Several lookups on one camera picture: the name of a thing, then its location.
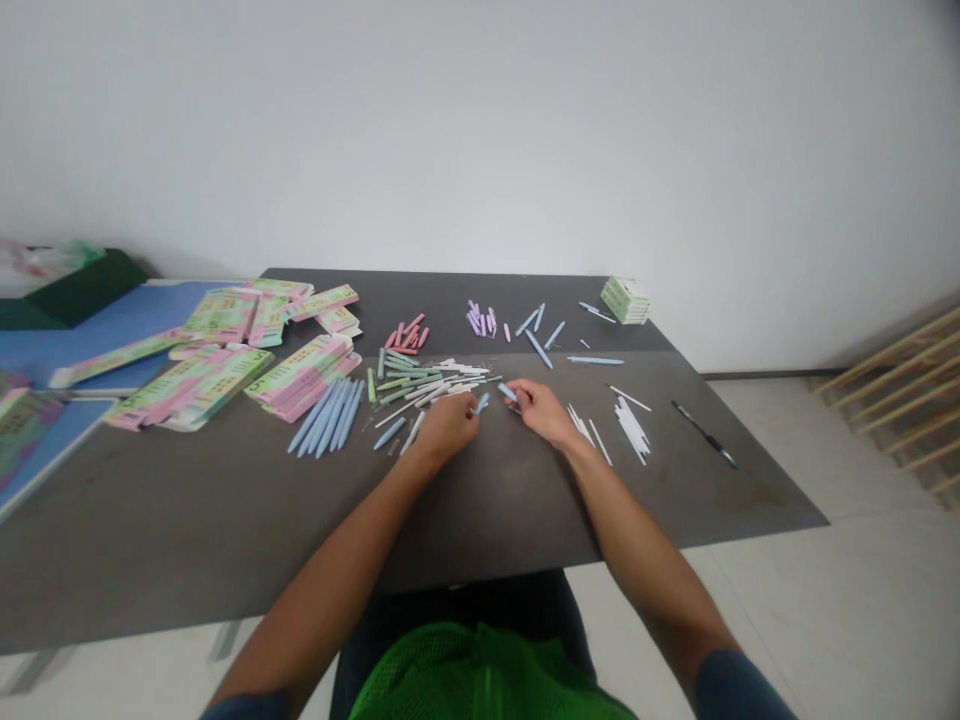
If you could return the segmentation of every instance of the black pen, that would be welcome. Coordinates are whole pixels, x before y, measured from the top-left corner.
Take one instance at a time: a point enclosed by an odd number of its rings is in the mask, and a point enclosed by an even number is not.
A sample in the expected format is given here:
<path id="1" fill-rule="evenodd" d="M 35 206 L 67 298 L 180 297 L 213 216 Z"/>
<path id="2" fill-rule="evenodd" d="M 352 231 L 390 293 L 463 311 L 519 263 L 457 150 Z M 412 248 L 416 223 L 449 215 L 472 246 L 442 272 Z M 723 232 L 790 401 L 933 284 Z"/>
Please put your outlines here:
<path id="1" fill-rule="evenodd" d="M 693 419 L 693 415 L 688 413 L 686 408 L 683 407 L 683 405 L 678 403 L 676 400 L 671 400 L 670 402 L 672 402 L 673 406 L 680 411 L 681 415 L 683 415 L 687 420 L 690 421 L 690 424 L 692 424 L 697 430 L 700 431 L 700 434 L 703 435 L 703 437 L 706 438 L 707 442 L 713 446 L 713 449 L 716 450 L 721 455 L 723 455 L 724 459 L 726 459 L 726 461 L 730 463 L 730 467 L 732 467 L 734 470 L 740 469 L 737 467 L 737 463 L 733 459 L 733 456 L 731 456 L 730 453 L 727 452 L 727 449 L 720 444 L 720 441 L 717 440 L 713 435 L 708 433 L 706 430 L 704 430 L 703 427 L 700 425 L 700 423 L 698 423 L 696 420 Z"/>

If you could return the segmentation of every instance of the gray table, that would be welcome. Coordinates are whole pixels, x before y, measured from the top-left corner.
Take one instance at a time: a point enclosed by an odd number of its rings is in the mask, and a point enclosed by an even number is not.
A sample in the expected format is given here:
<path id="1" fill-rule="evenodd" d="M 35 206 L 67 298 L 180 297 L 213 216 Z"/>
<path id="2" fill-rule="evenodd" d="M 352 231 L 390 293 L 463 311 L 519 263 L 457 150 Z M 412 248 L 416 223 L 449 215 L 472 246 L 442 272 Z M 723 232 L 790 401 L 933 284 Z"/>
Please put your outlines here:
<path id="1" fill-rule="evenodd" d="M 598 301 L 604 278 L 279 269 L 265 275 L 318 289 L 353 285 L 361 300 L 352 309 L 365 331 L 356 347 L 365 366 L 398 322 L 422 311 L 432 328 L 428 358 L 487 362 L 508 377 L 550 383 L 593 418 L 615 468 L 681 547 L 826 524 L 655 325 L 611 325 L 577 307 L 577 300 Z M 493 305 L 511 325 L 546 301 L 541 335 L 567 321 L 555 369 L 525 340 L 476 338 L 464 318 L 467 298 Z M 318 332 L 313 321 L 291 327 L 278 355 Z M 626 364 L 571 365 L 563 355 L 582 354 L 581 337 L 594 354 Z M 653 448 L 648 467 L 616 424 L 605 381 L 653 408 L 637 411 Z M 671 400 L 719 437 L 742 469 L 730 468 Z M 0 525 L 0 654 L 263 613 L 392 465 L 393 458 L 371 449 L 369 413 L 364 405 L 347 447 L 319 461 L 288 456 L 296 426 L 246 397 L 194 434 L 99 429 Z M 495 402 L 477 440 L 420 498 L 381 590 L 597 559 L 569 470 Z"/>

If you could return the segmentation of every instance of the floor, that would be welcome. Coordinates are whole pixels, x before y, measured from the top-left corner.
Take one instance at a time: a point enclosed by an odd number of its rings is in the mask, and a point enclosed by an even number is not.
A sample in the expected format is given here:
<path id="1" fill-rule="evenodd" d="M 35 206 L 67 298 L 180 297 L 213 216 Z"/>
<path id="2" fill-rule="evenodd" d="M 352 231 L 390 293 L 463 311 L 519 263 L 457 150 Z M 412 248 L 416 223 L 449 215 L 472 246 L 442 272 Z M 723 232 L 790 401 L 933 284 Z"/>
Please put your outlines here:
<path id="1" fill-rule="evenodd" d="M 832 523 L 684 553 L 743 649 L 801 718 L 960 716 L 960 518 L 804 381 L 712 385 Z M 692 718 L 606 567 L 567 575 L 601 685 L 641 718 Z M 63 651 L 29 693 L 0 697 L 0 716 L 194 718 L 230 662 L 209 660 L 220 629 Z M 0 695 L 22 664 L 0 658 Z M 304 717 L 326 717 L 332 676 Z"/>

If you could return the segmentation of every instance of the person's lap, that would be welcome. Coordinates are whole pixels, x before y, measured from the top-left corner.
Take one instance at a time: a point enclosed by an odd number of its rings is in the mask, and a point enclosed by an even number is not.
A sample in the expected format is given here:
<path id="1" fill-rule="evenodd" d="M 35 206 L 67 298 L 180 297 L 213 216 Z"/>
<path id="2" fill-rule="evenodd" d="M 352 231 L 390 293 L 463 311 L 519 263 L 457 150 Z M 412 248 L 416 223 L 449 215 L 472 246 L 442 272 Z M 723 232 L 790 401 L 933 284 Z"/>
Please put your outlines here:
<path id="1" fill-rule="evenodd" d="M 370 672 L 397 640 L 436 622 L 457 622 L 471 630 L 482 622 L 534 642 L 559 638 L 567 659 L 596 679 L 580 609 L 563 570 L 471 583 L 455 590 L 379 595 L 370 600 L 340 650 L 331 720 L 349 717 Z"/>

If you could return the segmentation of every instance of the stack of boxes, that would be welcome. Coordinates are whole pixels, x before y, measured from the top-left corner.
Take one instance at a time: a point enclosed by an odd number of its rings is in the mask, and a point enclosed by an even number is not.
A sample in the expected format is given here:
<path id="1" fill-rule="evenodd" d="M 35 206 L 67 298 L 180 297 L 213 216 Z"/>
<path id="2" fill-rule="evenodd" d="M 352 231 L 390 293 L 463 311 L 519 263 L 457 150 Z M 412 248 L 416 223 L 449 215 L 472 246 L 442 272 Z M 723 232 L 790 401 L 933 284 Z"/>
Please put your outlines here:
<path id="1" fill-rule="evenodd" d="M 21 375 L 0 370 L 0 489 L 63 411 L 63 405 L 34 392 L 29 384 Z"/>
<path id="2" fill-rule="evenodd" d="M 633 278 L 610 276 L 600 299 L 623 325 L 642 325 L 650 316 L 650 298 Z"/>

